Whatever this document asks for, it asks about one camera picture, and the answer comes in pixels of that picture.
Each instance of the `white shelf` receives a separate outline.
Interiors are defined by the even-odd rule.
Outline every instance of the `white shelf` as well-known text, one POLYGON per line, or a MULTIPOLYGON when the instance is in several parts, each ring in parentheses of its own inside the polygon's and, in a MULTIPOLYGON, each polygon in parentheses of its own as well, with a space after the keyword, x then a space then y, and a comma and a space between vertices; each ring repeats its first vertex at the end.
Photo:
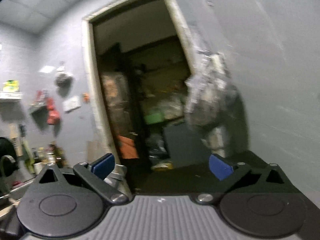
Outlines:
POLYGON ((0 91, 0 103, 18 102, 22 99, 21 92, 3 92, 0 91))

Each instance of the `white logo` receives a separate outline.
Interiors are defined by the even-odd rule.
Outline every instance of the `white logo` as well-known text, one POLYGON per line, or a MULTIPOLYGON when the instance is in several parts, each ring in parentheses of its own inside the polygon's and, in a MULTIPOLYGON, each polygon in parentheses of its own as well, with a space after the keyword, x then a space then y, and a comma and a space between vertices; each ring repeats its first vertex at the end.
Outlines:
POLYGON ((165 198, 159 198, 158 200, 157 200, 158 202, 160 202, 160 203, 162 203, 162 202, 164 202, 165 201, 165 198))

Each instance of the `silver bolt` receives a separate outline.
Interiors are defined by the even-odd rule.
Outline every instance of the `silver bolt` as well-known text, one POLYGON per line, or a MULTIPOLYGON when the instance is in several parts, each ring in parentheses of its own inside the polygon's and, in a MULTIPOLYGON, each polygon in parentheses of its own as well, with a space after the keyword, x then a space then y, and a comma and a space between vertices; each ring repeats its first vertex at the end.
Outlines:
POLYGON ((127 201, 127 199, 127 196, 124 194, 114 194, 113 196, 111 196, 111 201, 114 203, 123 203, 127 201))
POLYGON ((200 202, 210 202, 210 201, 212 201, 213 200, 213 196, 212 195, 210 195, 210 194, 207 194, 207 193, 204 193, 204 194, 200 194, 199 196, 198 196, 198 200, 200 201, 200 202))

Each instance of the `yellow container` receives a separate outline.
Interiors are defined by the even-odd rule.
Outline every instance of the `yellow container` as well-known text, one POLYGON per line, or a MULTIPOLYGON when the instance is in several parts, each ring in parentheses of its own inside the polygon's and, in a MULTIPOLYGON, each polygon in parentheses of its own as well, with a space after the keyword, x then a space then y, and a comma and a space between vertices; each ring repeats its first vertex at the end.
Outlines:
POLYGON ((19 92, 19 82, 17 80, 8 80, 3 85, 3 92, 19 92))

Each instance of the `blue pad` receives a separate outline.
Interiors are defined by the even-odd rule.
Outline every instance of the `blue pad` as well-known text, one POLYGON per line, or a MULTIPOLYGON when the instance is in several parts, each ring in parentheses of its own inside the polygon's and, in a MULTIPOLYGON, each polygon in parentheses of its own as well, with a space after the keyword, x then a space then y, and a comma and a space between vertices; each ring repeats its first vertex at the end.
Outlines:
POLYGON ((103 155, 98 160, 89 164, 89 171, 91 171, 98 178, 104 180, 115 168, 115 157, 111 153, 103 155))
POLYGON ((233 173, 232 166, 224 163, 214 155, 211 155, 209 158, 209 169, 220 181, 229 177, 233 173))

